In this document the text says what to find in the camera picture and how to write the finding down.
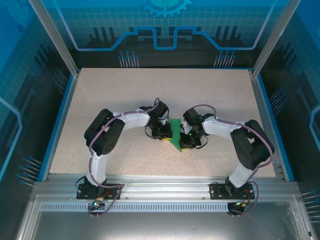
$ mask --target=glass panel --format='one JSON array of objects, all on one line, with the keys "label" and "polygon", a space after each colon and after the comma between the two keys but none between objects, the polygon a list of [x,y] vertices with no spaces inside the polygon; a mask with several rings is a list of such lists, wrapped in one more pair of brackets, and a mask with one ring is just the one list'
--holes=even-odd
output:
[{"label": "glass panel", "polygon": [[70,72],[28,1],[0,2],[0,36],[0,236],[13,239]]},{"label": "glass panel", "polygon": [[251,68],[287,0],[45,0],[79,67]]},{"label": "glass panel", "polygon": [[[261,71],[301,193],[320,192],[320,2],[301,1]],[[313,206],[310,216],[319,215]],[[320,233],[320,225],[314,223]]]}]

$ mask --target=wire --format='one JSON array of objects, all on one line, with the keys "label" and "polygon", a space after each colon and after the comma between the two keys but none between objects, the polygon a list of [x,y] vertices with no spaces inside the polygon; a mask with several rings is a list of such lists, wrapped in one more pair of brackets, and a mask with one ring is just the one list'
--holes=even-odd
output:
[{"label": "wire", "polygon": [[253,183],[254,185],[255,185],[255,187],[256,187],[256,197],[255,197],[255,201],[254,201],[254,203],[253,203],[253,205],[252,205],[252,207],[248,210],[248,211],[246,211],[246,212],[244,212],[244,213],[242,213],[241,212],[241,216],[245,216],[245,215],[248,215],[254,208],[255,208],[255,206],[257,205],[257,203],[258,203],[258,199],[259,199],[259,187],[258,187],[258,184],[255,182],[255,181],[249,181],[249,183]]},{"label": "wire", "polygon": [[248,203],[250,203],[250,191],[249,190],[244,190],[244,192],[248,195]]},{"label": "wire", "polygon": [[151,138],[151,139],[156,139],[155,137],[150,136],[150,135],[147,133],[147,126],[145,126],[145,128],[144,128],[144,132],[145,132],[145,135],[147,135],[149,138]]},{"label": "wire", "polygon": [[[117,198],[119,197],[120,193],[122,192],[123,188],[125,187],[124,184],[122,184],[122,186],[120,187],[119,191],[117,192],[117,194],[115,195],[114,199],[112,200],[112,202],[110,203],[110,205],[106,208],[106,210],[100,214],[97,214],[96,216],[102,216],[104,214],[106,214],[107,212],[109,212],[109,210],[112,208],[112,206],[114,205],[115,201],[117,200]],[[91,204],[91,206],[88,209],[88,214],[90,214],[91,216],[94,216],[92,213],[92,207],[93,205]]]},{"label": "wire", "polygon": [[74,186],[76,187],[76,189],[79,189],[79,186],[77,186],[77,183],[80,182],[80,180],[84,179],[86,176],[82,176],[80,177],[74,184]]},{"label": "wire", "polygon": [[193,106],[192,108],[190,109],[195,109],[195,108],[198,108],[198,107],[208,107],[208,108],[211,108],[213,110],[213,116],[214,116],[214,119],[217,119],[217,110],[211,106],[211,105],[208,105],[208,104],[199,104],[199,105],[195,105]]},{"label": "wire", "polygon": [[170,112],[170,110],[169,110],[169,108],[168,108],[168,114],[166,115],[166,117],[165,117],[165,118],[163,118],[163,119],[160,119],[160,118],[159,118],[159,120],[160,120],[160,121],[167,120],[167,119],[168,119],[168,117],[169,117],[169,112]]},{"label": "wire", "polygon": [[254,135],[256,135],[260,140],[261,142],[263,142],[263,144],[266,146],[266,148],[268,149],[269,151],[269,154],[270,154],[270,158],[269,158],[269,161],[262,164],[262,165],[259,165],[256,167],[256,169],[251,173],[251,175],[249,176],[248,180],[252,179],[252,177],[257,173],[257,171],[260,169],[260,168],[263,168],[265,166],[268,166],[269,164],[272,163],[273,161],[273,158],[274,158],[274,154],[272,152],[272,149],[271,149],[271,146],[269,145],[269,143],[257,132],[255,131],[254,129],[252,129],[251,127],[245,125],[245,124],[242,124],[242,123],[239,123],[239,122],[233,122],[233,121],[226,121],[226,120],[222,120],[222,119],[219,119],[217,118],[216,119],[218,122],[220,123],[224,123],[224,124],[232,124],[232,125],[237,125],[237,126],[240,126],[242,128],[245,128],[247,130],[249,130],[250,132],[252,132]]},{"label": "wire", "polygon": [[[102,187],[102,188],[105,188],[105,189],[115,189],[115,188],[119,188],[119,191],[118,193],[116,194],[116,196],[114,197],[113,201],[111,202],[111,204],[109,205],[109,207],[100,214],[100,216],[106,214],[109,209],[112,207],[112,205],[115,203],[116,199],[118,198],[118,196],[120,195],[120,193],[122,192],[123,188],[124,188],[124,184],[117,184],[117,185],[113,185],[113,186],[106,186],[106,185],[102,185],[100,184],[99,182],[97,182],[97,180],[94,178],[93,176],[93,173],[92,173],[92,161],[93,161],[93,158],[94,158],[94,151],[93,151],[93,148],[92,146],[94,145],[95,141],[98,139],[98,137],[105,131],[105,129],[116,119],[122,117],[123,115],[128,115],[128,114],[136,114],[136,113],[140,113],[140,114],[143,114],[143,113],[148,113],[148,112],[151,112],[153,111],[158,105],[159,105],[159,102],[160,102],[160,99],[157,97],[155,100],[154,100],[154,106],[148,110],[142,110],[142,111],[127,111],[127,112],[124,112],[124,113],[121,113],[121,114],[118,114],[116,116],[114,116],[113,118],[111,118],[101,129],[100,131],[96,134],[96,136],[92,139],[92,141],[90,142],[89,144],[89,152],[90,152],[90,160],[89,160],[89,175],[90,175],[90,178],[92,179],[92,181],[98,185],[99,187]],[[89,207],[89,210],[88,210],[88,213],[92,215],[91,213],[91,208],[92,208],[92,205]]]},{"label": "wire", "polygon": [[269,154],[270,154],[270,158],[269,158],[269,161],[262,164],[262,165],[259,165],[256,167],[256,169],[251,173],[251,175],[249,176],[248,180],[252,179],[252,177],[257,173],[257,171],[260,169],[260,168],[263,168],[265,166],[268,166],[269,164],[272,163],[273,161],[273,158],[274,158],[274,154],[272,152],[272,149],[271,149],[271,146],[269,145],[269,143],[263,138],[263,136],[261,136],[257,131],[255,131],[254,129],[252,129],[251,127],[245,125],[245,124],[242,124],[242,123],[239,123],[239,122],[233,122],[233,121],[227,121],[227,120],[222,120],[222,119],[219,119],[217,118],[216,114],[217,114],[217,110],[211,106],[211,105],[208,105],[208,104],[199,104],[199,105],[195,105],[194,107],[192,108],[197,108],[197,107],[208,107],[208,108],[211,108],[213,109],[213,115],[214,115],[214,118],[220,122],[220,123],[224,123],[224,124],[231,124],[231,125],[237,125],[237,126],[240,126],[242,128],[245,128],[247,130],[249,130],[250,132],[252,132],[254,135],[256,135],[260,140],[261,142],[263,142],[263,144],[266,146],[266,148],[268,149],[269,151]]},{"label": "wire", "polygon": [[200,147],[195,147],[195,149],[202,149],[203,147],[205,147],[206,145],[207,145],[207,143],[209,142],[209,139],[207,138],[207,136],[206,135],[204,135],[204,137],[206,138],[206,143],[205,144],[203,144],[202,146],[200,146]]}]

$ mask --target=gear logo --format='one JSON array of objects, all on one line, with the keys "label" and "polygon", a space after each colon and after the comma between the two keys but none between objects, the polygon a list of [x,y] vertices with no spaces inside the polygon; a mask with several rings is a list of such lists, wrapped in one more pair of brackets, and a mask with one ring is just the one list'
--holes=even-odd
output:
[{"label": "gear logo", "polygon": [[29,6],[27,0],[0,0],[0,9],[7,8],[11,17],[18,22],[20,32],[24,30],[23,25],[29,17]]},{"label": "gear logo", "polygon": [[180,14],[181,10],[186,10],[187,5],[191,4],[191,0],[141,0],[144,10],[157,17],[167,16],[173,17]]}]

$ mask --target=grid pattern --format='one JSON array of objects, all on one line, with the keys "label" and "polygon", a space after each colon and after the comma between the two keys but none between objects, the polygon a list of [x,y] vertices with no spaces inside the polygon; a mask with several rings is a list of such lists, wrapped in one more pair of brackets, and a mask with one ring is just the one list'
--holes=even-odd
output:
[{"label": "grid pattern", "polygon": [[320,50],[302,20],[295,13],[280,38],[277,48],[291,43],[296,60],[290,70],[300,75],[304,72],[317,100],[320,101]]},{"label": "grid pattern", "polygon": [[[70,28],[70,31],[79,48],[85,48],[90,41],[89,35],[94,36],[93,28],[97,28],[99,36],[103,38],[101,27],[112,27],[116,38],[129,32],[132,27],[160,27],[161,36],[158,38],[172,38],[169,34],[170,27],[197,26],[214,37],[218,26],[223,33],[226,26],[232,29],[237,26],[236,36],[241,34],[241,41],[246,47],[252,47],[257,35],[267,17],[270,7],[223,7],[223,6],[190,6],[174,17],[156,17],[149,14],[143,7],[117,7],[117,8],[63,8],[61,12]],[[278,20],[283,8],[276,7],[270,16],[265,28],[265,34],[261,36],[260,44],[266,42],[271,30]],[[63,39],[70,44],[70,37],[64,30],[64,25],[56,9],[48,9]],[[226,39],[230,39],[230,30]]]},{"label": "grid pattern", "polygon": [[[37,51],[41,51],[40,44],[49,46],[52,43],[40,21],[34,16],[0,72],[0,96],[11,105],[14,104],[26,76],[37,76],[41,70],[34,59]],[[7,107],[0,104],[0,129],[9,112]]]}]

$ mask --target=enclosure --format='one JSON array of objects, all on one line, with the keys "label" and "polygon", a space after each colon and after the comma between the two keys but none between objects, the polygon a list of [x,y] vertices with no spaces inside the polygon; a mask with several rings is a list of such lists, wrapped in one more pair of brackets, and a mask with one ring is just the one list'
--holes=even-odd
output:
[{"label": "enclosure", "polygon": [[[319,9],[315,0],[1,1],[1,239],[318,239]],[[275,152],[253,178],[250,215],[211,199],[209,184],[238,164],[231,142],[210,135],[203,149],[179,152],[143,128],[122,133],[107,162],[107,183],[125,184],[120,198],[99,219],[87,214],[92,200],[75,187],[88,172],[86,129],[102,109],[158,97],[171,119],[209,104],[219,118],[263,127]]]}]

